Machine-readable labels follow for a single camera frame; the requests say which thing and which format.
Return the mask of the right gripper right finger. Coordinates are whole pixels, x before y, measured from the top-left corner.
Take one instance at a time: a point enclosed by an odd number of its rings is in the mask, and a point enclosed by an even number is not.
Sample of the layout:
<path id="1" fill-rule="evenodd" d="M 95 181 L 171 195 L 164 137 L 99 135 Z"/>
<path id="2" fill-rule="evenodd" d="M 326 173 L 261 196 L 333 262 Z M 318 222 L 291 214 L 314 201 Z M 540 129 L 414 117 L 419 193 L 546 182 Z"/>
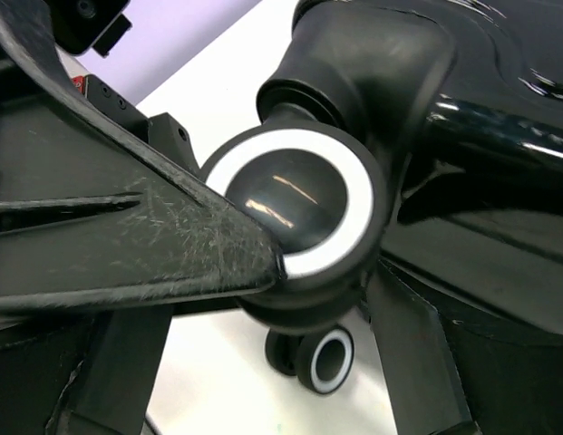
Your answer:
<path id="1" fill-rule="evenodd" d="M 439 292 L 388 261 L 367 296 L 400 434 L 563 434 L 563 335 Z"/>

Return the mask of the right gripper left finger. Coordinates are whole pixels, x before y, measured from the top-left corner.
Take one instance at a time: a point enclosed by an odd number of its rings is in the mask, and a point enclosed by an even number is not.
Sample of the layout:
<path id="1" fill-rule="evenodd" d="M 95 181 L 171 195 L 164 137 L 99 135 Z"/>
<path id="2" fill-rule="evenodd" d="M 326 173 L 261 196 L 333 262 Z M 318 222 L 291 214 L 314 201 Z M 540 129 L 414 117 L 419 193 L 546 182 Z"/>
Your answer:
<path id="1" fill-rule="evenodd" d="M 0 329 L 0 434 L 155 434 L 147 416 L 172 308 Z"/>

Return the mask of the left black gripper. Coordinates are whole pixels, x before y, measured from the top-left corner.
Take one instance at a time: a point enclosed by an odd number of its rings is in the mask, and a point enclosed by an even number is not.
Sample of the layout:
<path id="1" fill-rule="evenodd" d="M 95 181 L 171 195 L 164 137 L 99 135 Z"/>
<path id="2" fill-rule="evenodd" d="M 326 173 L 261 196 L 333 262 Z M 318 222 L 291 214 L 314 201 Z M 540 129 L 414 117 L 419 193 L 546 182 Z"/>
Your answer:
<path id="1" fill-rule="evenodd" d="M 180 165 L 184 128 L 69 79 L 41 1 L 0 1 L 0 313 L 267 290 L 277 244 Z"/>

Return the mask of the small black kids suitcase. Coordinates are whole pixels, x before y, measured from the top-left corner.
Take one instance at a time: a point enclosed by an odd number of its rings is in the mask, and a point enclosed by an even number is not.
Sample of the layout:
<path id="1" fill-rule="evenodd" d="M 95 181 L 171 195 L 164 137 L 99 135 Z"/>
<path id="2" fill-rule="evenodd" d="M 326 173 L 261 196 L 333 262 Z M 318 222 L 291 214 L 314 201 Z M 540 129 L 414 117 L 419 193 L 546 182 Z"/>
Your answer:
<path id="1" fill-rule="evenodd" d="M 380 261 L 563 335 L 563 1 L 302 1 L 257 113 L 201 173 L 283 249 L 276 371 L 343 384 Z"/>

